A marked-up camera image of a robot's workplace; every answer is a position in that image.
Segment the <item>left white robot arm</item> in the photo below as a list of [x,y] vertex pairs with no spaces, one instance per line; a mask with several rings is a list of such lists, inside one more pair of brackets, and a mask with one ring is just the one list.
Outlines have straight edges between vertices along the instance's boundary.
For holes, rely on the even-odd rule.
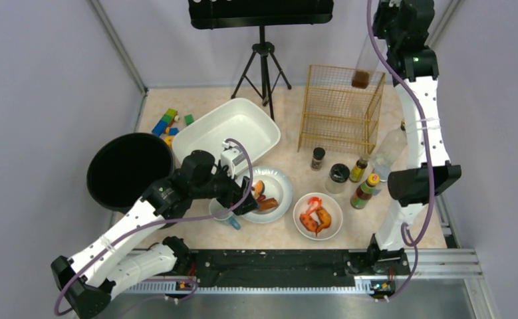
[[178,237],[167,237],[159,245],[129,257],[129,252],[162,227],[188,221],[184,215],[195,199],[216,199],[226,212],[244,214],[258,207],[251,194],[252,177],[237,183],[238,163],[251,160],[245,148],[233,139],[223,144],[221,158],[196,150],[181,167],[158,179],[142,193],[131,210],[105,234],[71,257],[59,256],[51,270],[62,300],[79,318],[99,315],[121,292],[157,274],[185,276],[190,250]]

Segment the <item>clear glass oil bottle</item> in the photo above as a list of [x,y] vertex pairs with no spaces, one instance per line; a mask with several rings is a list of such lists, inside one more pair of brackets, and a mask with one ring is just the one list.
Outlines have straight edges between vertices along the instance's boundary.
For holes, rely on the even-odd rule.
[[370,163],[373,167],[372,172],[379,176],[381,183],[388,181],[392,165],[407,144],[406,124],[402,120],[399,128],[389,131],[378,149],[370,157]]

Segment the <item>small yellow oil bottle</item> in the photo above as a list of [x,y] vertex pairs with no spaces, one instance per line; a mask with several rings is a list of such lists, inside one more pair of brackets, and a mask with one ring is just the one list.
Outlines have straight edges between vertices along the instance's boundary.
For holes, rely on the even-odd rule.
[[363,154],[358,158],[355,165],[350,171],[349,180],[351,180],[351,182],[358,183],[362,179],[364,172],[368,166],[369,160],[369,154]]

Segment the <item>red sauce bottle yellow cap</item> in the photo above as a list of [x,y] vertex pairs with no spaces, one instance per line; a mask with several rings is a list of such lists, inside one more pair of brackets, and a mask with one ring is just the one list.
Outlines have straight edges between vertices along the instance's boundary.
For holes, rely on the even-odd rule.
[[356,191],[350,199],[351,206],[355,209],[364,209],[372,198],[376,186],[379,183],[380,176],[376,173],[371,173],[367,179],[356,188]]

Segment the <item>glass bottle brown liquid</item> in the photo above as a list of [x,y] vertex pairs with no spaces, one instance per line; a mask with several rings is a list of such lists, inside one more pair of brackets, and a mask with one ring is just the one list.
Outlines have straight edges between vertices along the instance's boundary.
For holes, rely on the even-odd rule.
[[372,80],[372,75],[378,66],[379,59],[372,46],[373,38],[365,37],[361,53],[354,68],[351,85],[354,88],[366,89]]

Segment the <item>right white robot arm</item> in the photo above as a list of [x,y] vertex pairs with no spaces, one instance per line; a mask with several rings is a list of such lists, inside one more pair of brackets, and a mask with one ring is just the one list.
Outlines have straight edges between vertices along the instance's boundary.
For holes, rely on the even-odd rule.
[[367,249],[367,265],[376,273],[407,264],[405,247],[423,239],[436,196],[461,177],[442,137],[438,114],[438,59],[427,45],[434,18],[433,1],[379,1],[367,5],[368,38],[392,75],[406,125],[406,169],[388,177],[392,202]]

